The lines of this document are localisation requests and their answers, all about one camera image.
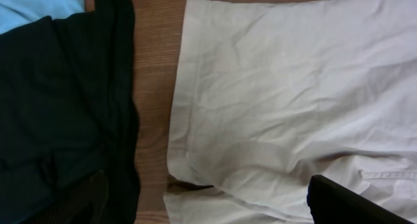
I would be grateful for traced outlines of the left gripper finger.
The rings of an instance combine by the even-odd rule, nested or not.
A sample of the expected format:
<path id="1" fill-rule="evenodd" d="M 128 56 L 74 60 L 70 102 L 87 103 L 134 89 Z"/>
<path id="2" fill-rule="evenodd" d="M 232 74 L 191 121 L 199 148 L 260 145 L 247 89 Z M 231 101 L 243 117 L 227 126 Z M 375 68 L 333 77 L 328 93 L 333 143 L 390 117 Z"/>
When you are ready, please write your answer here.
<path id="1" fill-rule="evenodd" d="M 323 175 L 311 177 L 307 204 L 315 224 L 411 224 Z"/>

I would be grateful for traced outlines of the beige shorts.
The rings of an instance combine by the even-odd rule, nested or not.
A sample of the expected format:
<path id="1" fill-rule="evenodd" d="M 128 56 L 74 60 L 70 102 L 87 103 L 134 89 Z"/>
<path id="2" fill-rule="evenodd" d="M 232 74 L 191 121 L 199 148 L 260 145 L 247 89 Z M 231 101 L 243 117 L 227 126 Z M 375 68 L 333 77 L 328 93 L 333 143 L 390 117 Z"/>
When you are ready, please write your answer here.
<path id="1" fill-rule="evenodd" d="M 416 221 L 416 0 L 187 0 L 172 223 L 311 223 L 323 175 Z"/>

